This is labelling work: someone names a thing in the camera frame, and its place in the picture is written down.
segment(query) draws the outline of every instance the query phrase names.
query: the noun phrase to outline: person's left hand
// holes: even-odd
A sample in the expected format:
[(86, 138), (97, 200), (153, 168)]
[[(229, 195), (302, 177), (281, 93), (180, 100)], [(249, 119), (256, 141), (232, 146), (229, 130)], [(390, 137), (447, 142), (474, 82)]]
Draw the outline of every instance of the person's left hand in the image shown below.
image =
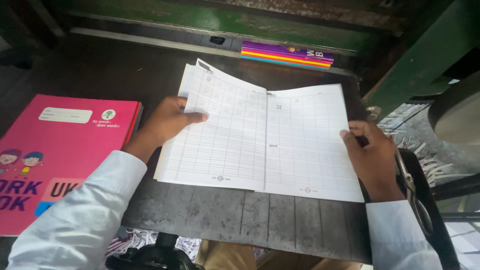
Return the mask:
[(184, 97), (166, 97), (155, 109), (145, 126), (143, 133), (149, 133), (162, 146), (167, 140), (175, 137), (182, 129), (192, 123), (207, 120), (207, 115), (199, 112), (183, 113), (180, 110), (187, 104)]
[(157, 147), (175, 137), (186, 126), (207, 120), (208, 117), (204, 113), (183, 113), (181, 109), (186, 104), (187, 98), (166, 97), (123, 151), (146, 163)]

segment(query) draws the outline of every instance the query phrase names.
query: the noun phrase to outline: hand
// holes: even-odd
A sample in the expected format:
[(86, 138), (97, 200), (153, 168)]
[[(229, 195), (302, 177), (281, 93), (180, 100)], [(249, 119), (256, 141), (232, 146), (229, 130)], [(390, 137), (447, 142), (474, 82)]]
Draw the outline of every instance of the hand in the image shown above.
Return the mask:
[[(396, 183), (396, 145), (391, 138), (372, 123), (348, 122), (350, 132), (342, 130), (353, 169), (362, 180), (372, 202), (404, 200), (405, 196)], [(365, 136), (369, 144), (361, 147), (355, 136)]]
[(175, 137), (187, 125), (207, 120), (208, 117), (204, 113), (181, 112), (186, 104), (187, 98), (166, 97), (123, 151), (147, 163), (157, 147)]

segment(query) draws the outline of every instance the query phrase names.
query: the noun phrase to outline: cartoon children illustration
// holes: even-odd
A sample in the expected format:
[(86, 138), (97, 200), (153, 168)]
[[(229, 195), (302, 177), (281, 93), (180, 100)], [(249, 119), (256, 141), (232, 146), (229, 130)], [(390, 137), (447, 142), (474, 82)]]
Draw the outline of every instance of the cartoon children illustration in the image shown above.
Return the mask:
[(43, 160), (43, 154), (41, 152), (30, 152), (24, 156), (22, 162), (26, 166), (22, 169), (20, 175), (22, 175), (26, 179), (26, 175), (30, 171), (30, 167), (35, 166), (41, 163)]
[(0, 153), (0, 174), (8, 172), (9, 164), (14, 165), (17, 163), (18, 158), (22, 155), (20, 149), (7, 149)]

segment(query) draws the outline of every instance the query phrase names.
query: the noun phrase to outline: purple book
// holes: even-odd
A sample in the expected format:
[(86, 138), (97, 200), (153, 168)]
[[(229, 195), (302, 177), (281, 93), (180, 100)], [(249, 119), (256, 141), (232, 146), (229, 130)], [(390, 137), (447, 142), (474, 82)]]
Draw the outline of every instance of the purple book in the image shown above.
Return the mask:
[(242, 48), (260, 50), (260, 51), (272, 52), (272, 53), (281, 53), (285, 55), (305, 57), (305, 58), (311, 58), (311, 59), (317, 59), (317, 60), (333, 61), (332, 53), (314, 51), (310, 49), (296, 49), (293, 47), (270, 45), (270, 44), (257, 43), (257, 42), (251, 42), (251, 41), (244, 41), (242, 44)]

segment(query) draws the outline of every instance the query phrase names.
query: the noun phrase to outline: open workbook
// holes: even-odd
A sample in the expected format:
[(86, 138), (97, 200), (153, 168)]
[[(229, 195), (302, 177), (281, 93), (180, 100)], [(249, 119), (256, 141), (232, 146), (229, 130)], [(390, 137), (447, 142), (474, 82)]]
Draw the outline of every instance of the open workbook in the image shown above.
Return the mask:
[(340, 84), (267, 91), (198, 59), (179, 96), (208, 120), (165, 143), (158, 181), (364, 201), (339, 135), (348, 130)]

